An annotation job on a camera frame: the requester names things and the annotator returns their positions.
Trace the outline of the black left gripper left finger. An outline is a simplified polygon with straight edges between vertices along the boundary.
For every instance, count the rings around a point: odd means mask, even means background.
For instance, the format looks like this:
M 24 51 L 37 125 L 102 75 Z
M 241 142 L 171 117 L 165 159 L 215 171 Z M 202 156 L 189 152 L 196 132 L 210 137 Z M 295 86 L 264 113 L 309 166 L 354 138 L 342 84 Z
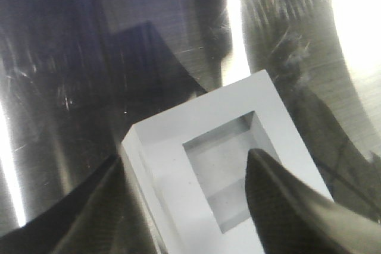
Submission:
M 154 253 L 120 157 L 111 156 L 62 201 L 1 237 L 1 253 Z

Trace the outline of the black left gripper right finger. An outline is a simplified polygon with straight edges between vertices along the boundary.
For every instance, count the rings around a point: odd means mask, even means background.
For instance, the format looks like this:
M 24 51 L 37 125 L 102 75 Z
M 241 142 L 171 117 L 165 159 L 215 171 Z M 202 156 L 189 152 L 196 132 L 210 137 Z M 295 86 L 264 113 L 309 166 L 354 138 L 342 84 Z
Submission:
M 322 196 L 262 149 L 248 152 L 245 194 L 265 253 L 380 253 L 380 224 Z

